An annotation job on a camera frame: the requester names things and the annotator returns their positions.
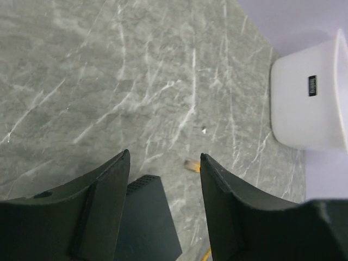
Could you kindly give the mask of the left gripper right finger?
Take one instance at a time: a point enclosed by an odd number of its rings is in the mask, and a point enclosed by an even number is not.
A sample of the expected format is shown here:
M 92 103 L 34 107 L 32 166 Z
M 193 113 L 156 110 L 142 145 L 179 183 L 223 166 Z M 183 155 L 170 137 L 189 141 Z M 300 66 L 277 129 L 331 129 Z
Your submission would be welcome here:
M 213 260 L 304 260 L 290 214 L 297 203 L 256 188 L 206 153 L 200 176 Z

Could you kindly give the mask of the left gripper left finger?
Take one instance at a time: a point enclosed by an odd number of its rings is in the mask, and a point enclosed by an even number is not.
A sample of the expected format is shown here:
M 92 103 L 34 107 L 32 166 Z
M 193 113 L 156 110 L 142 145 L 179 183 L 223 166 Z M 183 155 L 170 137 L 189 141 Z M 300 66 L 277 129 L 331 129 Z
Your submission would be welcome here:
M 130 170 L 125 150 L 31 198 L 1 202 L 1 260 L 113 260 Z

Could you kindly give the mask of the black network switch box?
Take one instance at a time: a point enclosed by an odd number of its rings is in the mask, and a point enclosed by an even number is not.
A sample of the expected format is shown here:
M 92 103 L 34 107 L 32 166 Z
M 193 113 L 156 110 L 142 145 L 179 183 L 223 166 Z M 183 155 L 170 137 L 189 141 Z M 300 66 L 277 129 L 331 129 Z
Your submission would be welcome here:
M 159 176 L 143 175 L 127 186 L 115 260 L 177 260 L 182 254 Z

